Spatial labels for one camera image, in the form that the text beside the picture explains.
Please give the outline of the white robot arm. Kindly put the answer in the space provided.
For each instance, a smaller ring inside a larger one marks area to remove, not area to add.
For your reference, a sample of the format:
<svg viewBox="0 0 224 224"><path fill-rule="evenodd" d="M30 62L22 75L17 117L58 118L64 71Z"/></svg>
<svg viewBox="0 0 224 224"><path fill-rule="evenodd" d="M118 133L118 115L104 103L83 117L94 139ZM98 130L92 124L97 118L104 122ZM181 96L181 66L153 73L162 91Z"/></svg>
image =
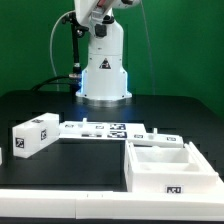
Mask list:
<svg viewBox="0 0 224 224"><path fill-rule="evenodd" d="M88 63L76 93L79 100L108 104L132 97L122 65L124 31L113 10L134 7L140 1L74 0L77 22L90 32Z"/></svg>

